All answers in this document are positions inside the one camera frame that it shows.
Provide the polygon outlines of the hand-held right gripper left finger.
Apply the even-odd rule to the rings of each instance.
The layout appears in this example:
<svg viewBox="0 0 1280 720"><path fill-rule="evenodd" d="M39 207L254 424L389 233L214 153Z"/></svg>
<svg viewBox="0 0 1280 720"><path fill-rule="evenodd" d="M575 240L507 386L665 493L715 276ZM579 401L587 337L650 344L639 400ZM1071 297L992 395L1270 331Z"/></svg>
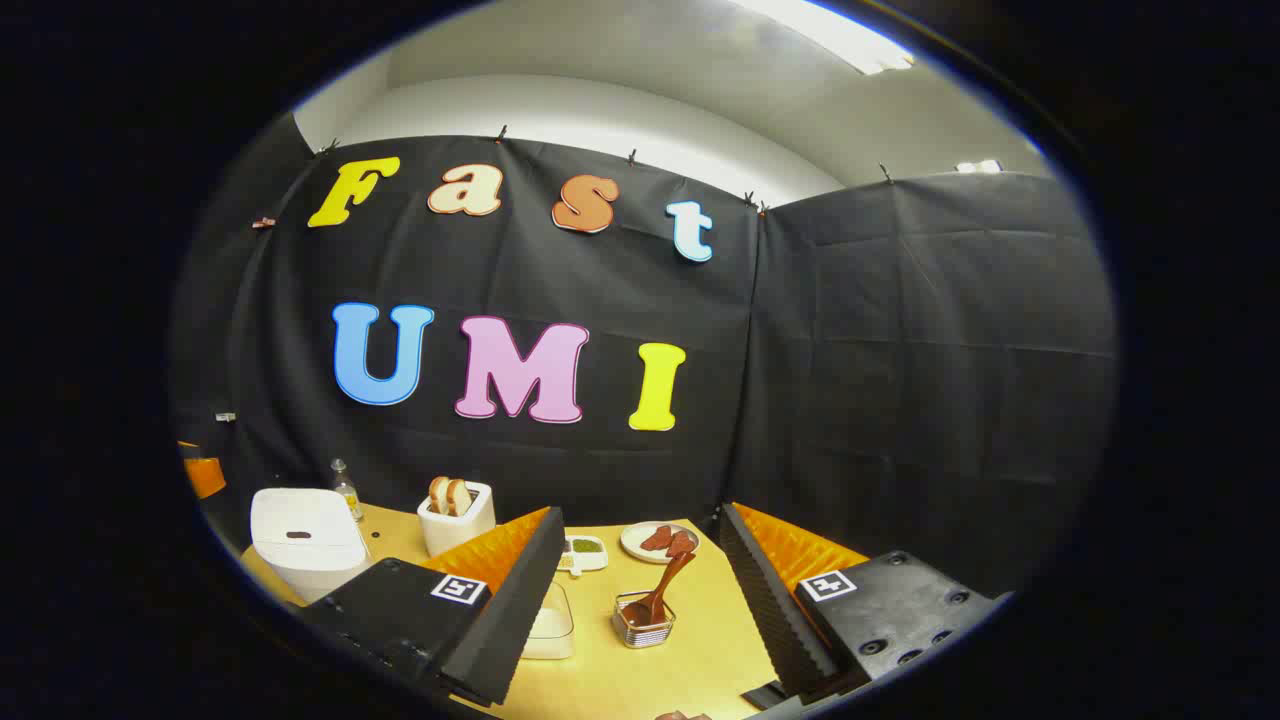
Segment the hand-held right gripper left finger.
<svg viewBox="0 0 1280 720"><path fill-rule="evenodd" d="M539 509L426 562L379 560L300 618L424 694L502 705L563 543L561 509Z"/></svg>

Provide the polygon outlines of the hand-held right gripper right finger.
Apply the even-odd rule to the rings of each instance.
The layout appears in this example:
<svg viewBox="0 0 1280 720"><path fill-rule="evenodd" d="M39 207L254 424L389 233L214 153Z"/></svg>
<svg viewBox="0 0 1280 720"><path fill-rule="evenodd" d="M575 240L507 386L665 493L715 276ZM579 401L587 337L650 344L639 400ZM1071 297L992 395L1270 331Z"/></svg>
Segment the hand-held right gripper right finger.
<svg viewBox="0 0 1280 720"><path fill-rule="evenodd" d="M804 705L928 659L1004 603L914 553L867 557L742 503L722 507L719 544L783 697Z"/></svg>

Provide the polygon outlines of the brown wooden spoon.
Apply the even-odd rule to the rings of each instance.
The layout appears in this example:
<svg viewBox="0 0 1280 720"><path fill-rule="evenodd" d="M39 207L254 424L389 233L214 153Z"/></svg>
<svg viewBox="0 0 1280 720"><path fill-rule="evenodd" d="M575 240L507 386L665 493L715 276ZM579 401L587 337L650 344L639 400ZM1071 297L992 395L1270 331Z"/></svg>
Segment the brown wooden spoon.
<svg viewBox="0 0 1280 720"><path fill-rule="evenodd" d="M676 553L667 564L657 587L625 607L621 618L627 626L655 626L666 623L666 591L676 575L689 565L696 555L692 551Z"/></svg>

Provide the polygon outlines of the metal wire chopstick holder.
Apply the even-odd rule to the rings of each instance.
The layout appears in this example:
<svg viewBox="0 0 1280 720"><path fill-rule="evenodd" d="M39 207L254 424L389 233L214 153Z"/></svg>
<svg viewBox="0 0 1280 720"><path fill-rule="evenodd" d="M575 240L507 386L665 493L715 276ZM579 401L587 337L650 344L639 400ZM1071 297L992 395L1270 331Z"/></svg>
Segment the metal wire chopstick holder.
<svg viewBox="0 0 1280 720"><path fill-rule="evenodd" d="M637 591L617 594L614 597L614 611L611 616L611 626L617 639L625 647L631 650L643 650L663 644L668 641L675 628L677 614L666 601L663 601L664 620L662 623L643 625L631 623L626 618L625 610L646 596L649 596L646 591Z"/></svg>

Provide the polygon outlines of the white rice cooker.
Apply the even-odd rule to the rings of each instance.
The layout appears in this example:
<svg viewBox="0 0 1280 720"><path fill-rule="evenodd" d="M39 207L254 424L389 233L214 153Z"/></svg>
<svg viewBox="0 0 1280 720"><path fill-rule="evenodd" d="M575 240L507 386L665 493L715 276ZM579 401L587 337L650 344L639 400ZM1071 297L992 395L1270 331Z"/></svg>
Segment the white rice cooker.
<svg viewBox="0 0 1280 720"><path fill-rule="evenodd" d="M333 489L260 489L252 497L250 530L259 557L305 603L372 565L344 496Z"/></svg>

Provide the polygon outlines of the clear glass dish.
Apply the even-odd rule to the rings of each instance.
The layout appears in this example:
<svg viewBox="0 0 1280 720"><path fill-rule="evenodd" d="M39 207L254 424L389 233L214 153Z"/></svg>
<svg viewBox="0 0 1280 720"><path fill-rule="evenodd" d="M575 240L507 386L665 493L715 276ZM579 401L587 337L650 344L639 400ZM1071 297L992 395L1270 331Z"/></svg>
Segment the clear glass dish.
<svg viewBox="0 0 1280 720"><path fill-rule="evenodd" d="M527 634L522 660L564 660L573 656L573 612L564 588L552 582Z"/></svg>

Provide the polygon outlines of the white divided bean dish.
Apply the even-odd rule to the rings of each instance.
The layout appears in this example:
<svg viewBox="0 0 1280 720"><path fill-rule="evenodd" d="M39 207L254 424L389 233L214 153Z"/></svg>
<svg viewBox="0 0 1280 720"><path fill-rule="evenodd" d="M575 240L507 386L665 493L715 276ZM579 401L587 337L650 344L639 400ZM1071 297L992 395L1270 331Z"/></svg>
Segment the white divided bean dish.
<svg viewBox="0 0 1280 720"><path fill-rule="evenodd" d="M588 571L600 571L609 564L609 555L603 541L595 536L566 536L558 571L571 577L581 577Z"/></svg>

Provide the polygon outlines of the white toaster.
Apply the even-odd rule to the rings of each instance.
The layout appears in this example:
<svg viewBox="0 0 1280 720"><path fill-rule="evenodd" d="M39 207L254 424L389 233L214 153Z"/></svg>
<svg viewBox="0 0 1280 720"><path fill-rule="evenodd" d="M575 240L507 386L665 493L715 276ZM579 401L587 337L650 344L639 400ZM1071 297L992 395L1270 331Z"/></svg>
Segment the white toaster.
<svg viewBox="0 0 1280 720"><path fill-rule="evenodd" d="M466 480L465 487L472 500L467 512L448 516L436 512L430 496L417 507L425 548L435 557L497 527L492 487Z"/></svg>

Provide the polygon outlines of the round white plate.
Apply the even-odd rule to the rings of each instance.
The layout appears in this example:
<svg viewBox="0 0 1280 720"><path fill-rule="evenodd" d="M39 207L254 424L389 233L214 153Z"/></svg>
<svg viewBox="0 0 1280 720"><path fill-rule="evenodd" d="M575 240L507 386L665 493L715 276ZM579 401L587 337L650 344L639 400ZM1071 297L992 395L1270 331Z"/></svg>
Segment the round white plate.
<svg viewBox="0 0 1280 720"><path fill-rule="evenodd" d="M626 553L632 557L641 560L644 562L666 565L669 564L672 557L668 555L669 548L662 547L655 550L646 550L643 547L645 541L649 541L660 528L668 528L672 536L678 536L685 533L690 536L687 542L687 550L698 552L701 543L700 536L685 524L676 521L639 521L630 527L626 527L620 533L620 544Z"/></svg>

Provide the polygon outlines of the small glass bottle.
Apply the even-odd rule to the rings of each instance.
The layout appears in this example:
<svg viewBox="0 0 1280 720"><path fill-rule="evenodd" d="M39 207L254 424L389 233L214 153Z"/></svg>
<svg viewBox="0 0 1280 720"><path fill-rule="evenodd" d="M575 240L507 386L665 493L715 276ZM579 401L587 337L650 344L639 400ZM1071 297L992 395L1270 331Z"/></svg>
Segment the small glass bottle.
<svg viewBox="0 0 1280 720"><path fill-rule="evenodd" d="M342 457L334 457L330 461L330 469L333 473L334 491L346 501L352 518L357 523L361 523L364 520L364 510L360 503L358 492L351 480L348 465Z"/></svg>

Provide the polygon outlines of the black backdrop cloth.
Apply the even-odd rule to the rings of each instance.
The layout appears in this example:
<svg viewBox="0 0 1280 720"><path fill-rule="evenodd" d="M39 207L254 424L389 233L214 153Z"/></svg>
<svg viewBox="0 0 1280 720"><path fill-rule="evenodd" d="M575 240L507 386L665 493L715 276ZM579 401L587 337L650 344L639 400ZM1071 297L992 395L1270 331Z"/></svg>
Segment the black backdrop cloth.
<svg viewBox="0 0 1280 720"><path fill-rule="evenodd" d="M214 196L168 361L175 434L221 459L212 516L239 547L253 492L325 486L342 457L385 509L443 475L489 484L500 521L735 501L1001 594L1094 478L1117 345L1056 179L948 173L758 213L586 149L315 152L283 120Z"/></svg>

